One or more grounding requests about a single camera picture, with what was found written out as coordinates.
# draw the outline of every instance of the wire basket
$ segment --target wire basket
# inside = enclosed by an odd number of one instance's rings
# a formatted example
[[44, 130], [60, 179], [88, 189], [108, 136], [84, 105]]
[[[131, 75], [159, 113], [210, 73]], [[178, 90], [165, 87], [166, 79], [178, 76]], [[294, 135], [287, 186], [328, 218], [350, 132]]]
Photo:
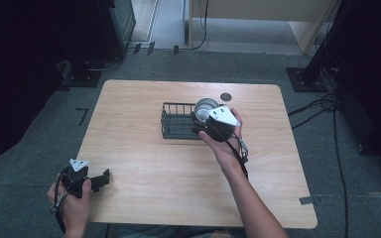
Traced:
[[192, 131], [194, 106], [192, 103], [163, 103], [161, 123], [164, 139], [200, 140], [199, 135]]

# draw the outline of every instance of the wooden table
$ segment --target wooden table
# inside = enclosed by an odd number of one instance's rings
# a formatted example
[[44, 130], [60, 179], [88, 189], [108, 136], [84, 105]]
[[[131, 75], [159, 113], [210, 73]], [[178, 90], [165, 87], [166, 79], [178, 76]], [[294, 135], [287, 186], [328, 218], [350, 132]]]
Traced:
[[249, 180], [286, 228], [314, 228], [312, 204], [280, 88], [276, 85], [109, 80], [104, 84], [78, 159], [89, 176], [110, 169], [110, 185], [92, 198], [91, 221], [242, 226], [211, 149], [198, 140], [166, 140], [164, 102], [210, 97], [243, 120]]

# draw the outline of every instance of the hand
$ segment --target hand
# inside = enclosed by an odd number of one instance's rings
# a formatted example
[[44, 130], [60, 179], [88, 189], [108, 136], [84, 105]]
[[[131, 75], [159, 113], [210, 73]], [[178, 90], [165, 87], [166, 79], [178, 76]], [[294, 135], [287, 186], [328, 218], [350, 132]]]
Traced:
[[[234, 134], [238, 138], [242, 138], [242, 120], [237, 113], [237, 111], [234, 108], [231, 108], [231, 112], [236, 117], [237, 121], [240, 123], [239, 127], [234, 127]], [[199, 132], [200, 138], [206, 142], [207, 145], [209, 145], [212, 149], [212, 151], [215, 154], [215, 157], [221, 166], [221, 169], [224, 173], [234, 170], [240, 170], [240, 165], [237, 162], [233, 152], [231, 151], [230, 147], [225, 142], [217, 142], [213, 140], [208, 134], [206, 134], [204, 131]], [[228, 142], [236, 149], [237, 152], [240, 151], [240, 142], [238, 138], [235, 138], [234, 136], [228, 139]]]
[[[48, 191], [48, 199], [55, 205], [56, 183], [51, 185]], [[64, 193], [65, 188], [60, 183], [58, 195]], [[61, 215], [65, 227], [64, 237], [83, 237], [91, 214], [91, 179], [87, 179], [82, 185], [82, 198], [69, 194], [61, 204]]]

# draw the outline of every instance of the floor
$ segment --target floor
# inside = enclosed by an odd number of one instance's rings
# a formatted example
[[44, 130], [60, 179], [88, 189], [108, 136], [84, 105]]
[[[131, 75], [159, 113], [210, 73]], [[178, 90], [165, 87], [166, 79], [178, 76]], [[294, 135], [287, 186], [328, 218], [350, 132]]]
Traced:
[[[143, 45], [155, 42], [155, 49], [172, 49], [179, 46], [188, 47], [186, 28], [183, 21], [188, 9], [184, 1], [179, 0], [133, 0], [137, 28], [133, 43]], [[203, 39], [203, 19], [193, 19], [193, 46], [200, 45]], [[151, 26], [147, 37], [141, 36], [141, 25]], [[306, 55], [313, 56], [318, 44], [326, 34], [327, 24], [317, 35]], [[198, 49], [206, 52], [258, 53], [272, 55], [301, 56], [302, 53], [288, 22], [258, 20], [207, 19], [206, 39]]]

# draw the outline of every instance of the black cable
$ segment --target black cable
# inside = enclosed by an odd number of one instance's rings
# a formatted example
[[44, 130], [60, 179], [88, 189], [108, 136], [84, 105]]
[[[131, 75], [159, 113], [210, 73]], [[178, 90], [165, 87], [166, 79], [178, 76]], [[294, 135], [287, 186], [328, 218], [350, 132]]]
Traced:
[[294, 114], [297, 114], [297, 113], [299, 113], [299, 112], [302, 112], [302, 111], [304, 111], [304, 110], [310, 108], [311, 106], [315, 106], [315, 105], [323, 104], [324, 102], [332, 103], [332, 105], [333, 105], [333, 101], [332, 101], [332, 100], [328, 100], [328, 99], [326, 99], [328, 96], [331, 96], [331, 95], [334, 95], [334, 94], [333, 94], [333, 93], [329, 93], [329, 94], [325, 95], [322, 99], [317, 99], [317, 100], [315, 100], [315, 101], [309, 103], [308, 105], [306, 105], [306, 106], [304, 106], [304, 107], [301, 107], [301, 108], [296, 109], [296, 110], [294, 110], [294, 111], [292, 111], [292, 112], [289, 112], [289, 113], [288, 113], [288, 116], [292, 116], [292, 115], [294, 115]]
[[116, 64], [111, 66], [111, 67], [89, 68], [88, 70], [90, 70], [90, 71], [107, 71], [107, 70], [115, 68], [118, 64], [120, 64], [121, 61], [122, 61], [122, 57], [120, 57], [119, 60], [116, 62]]
[[[197, 5], [198, 5], [198, 8], [199, 8], [199, 12], [201, 12], [201, 9], [200, 9], [200, 0], [197, 1]], [[202, 17], [199, 17], [199, 23], [200, 23], [200, 26], [202, 27], [202, 29], [205, 31], [206, 24], [204, 24], [202, 22]]]
[[58, 198], [58, 191], [59, 191], [59, 184], [61, 182], [61, 179], [62, 179], [62, 173], [59, 174], [58, 179], [57, 179], [57, 183], [55, 185], [55, 204], [54, 204], [54, 207], [56, 209], [59, 209], [58, 207], [56, 207], [56, 205], [57, 205], [57, 202], [58, 202], [58, 199], [59, 199]]
[[64, 219], [62, 218], [61, 212], [57, 211], [55, 216], [57, 218], [57, 222], [58, 222], [58, 225], [61, 228], [62, 233], [65, 234], [66, 233], [66, 228], [64, 227]]
[[345, 210], [345, 233], [344, 237], [348, 237], [348, 197], [347, 197], [347, 188], [345, 184], [345, 178], [344, 174], [342, 172], [342, 166], [341, 166], [341, 158], [339, 156], [339, 148], [338, 148], [338, 137], [336, 133], [336, 106], [333, 110], [333, 139], [335, 141], [335, 152], [336, 152], [336, 160], [338, 161], [338, 169], [339, 169], [339, 175], [341, 176], [341, 182], [342, 182], [342, 189], [344, 194], [344, 210]]
[[330, 96], [334, 96], [335, 94], [334, 93], [328, 93], [326, 95], [324, 95], [321, 99], [317, 99], [311, 103], [309, 103], [308, 105], [304, 106], [304, 107], [301, 107], [299, 109], [296, 109], [290, 113], [288, 113], [288, 116], [292, 116], [292, 115], [295, 115], [299, 112], [302, 112], [302, 111], [305, 111], [306, 109], [310, 108], [311, 106], [314, 106], [314, 105], [320, 105], [322, 107], [322, 110], [320, 112], [317, 112], [316, 114], [310, 116], [308, 119], [306, 119], [305, 121], [297, 124], [296, 126], [293, 126], [292, 129], [296, 129], [304, 124], [306, 124], [307, 122], [311, 121], [312, 119], [316, 118], [317, 116], [319, 116], [322, 112], [324, 111], [332, 111], [334, 110], [335, 108], [335, 104], [336, 104], [336, 100], [330, 100], [330, 99], [327, 99], [328, 97]]
[[240, 141], [241, 139], [236, 135], [236, 133], [234, 133], [234, 131], [233, 131], [233, 135], [234, 135], [234, 138], [236, 138], [236, 140], [239, 141], [240, 155], [242, 155], [241, 158], [242, 158], [243, 164], [245, 164], [248, 161], [247, 157], [249, 156], [249, 153], [247, 150], [243, 150], [243, 143]]
[[326, 65], [323, 65], [320, 68], [320, 76], [323, 78], [327, 85], [332, 87], [332, 89], [336, 89], [338, 87], [334, 75], [332, 75], [332, 71], [328, 71]]
[[104, 234], [104, 238], [108, 238], [109, 237], [109, 231], [110, 231], [110, 223], [107, 224], [106, 233]]
[[214, 129], [214, 131], [218, 134], [218, 136], [221, 137], [221, 139], [227, 144], [227, 146], [231, 149], [231, 152], [233, 153], [234, 157], [236, 158], [237, 162], [239, 163], [244, 175], [246, 176], [247, 179], [249, 179], [249, 175], [248, 175], [248, 172], [246, 170], [246, 167], [244, 166], [244, 162], [243, 162], [243, 159], [242, 157], [239, 155], [239, 153], [237, 152], [237, 150], [233, 147], [233, 145], [231, 145], [228, 140], [226, 140], [222, 134], [212, 125], [212, 124], [208, 124], [210, 127], [212, 127], [212, 129]]
[[299, 123], [297, 124], [296, 126], [292, 127], [292, 130], [304, 125], [305, 123], [309, 122], [310, 120], [314, 119], [315, 117], [319, 116], [322, 112], [326, 111], [326, 109], [322, 109], [320, 112], [310, 116], [308, 119], [306, 119], [305, 121], [303, 121], [302, 123]]
[[192, 49], [184, 49], [184, 50], [187, 50], [187, 51], [195, 51], [197, 49], [199, 49], [203, 43], [205, 43], [205, 40], [206, 40], [206, 19], [208, 17], [208, 3], [209, 3], [209, 0], [206, 0], [206, 5], [205, 5], [205, 16], [204, 16], [204, 20], [203, 20], [203, 39], [202, 39], [202, 42], [199, 44], [199, 46], [195, 47], [195, 48], [192, 48]]

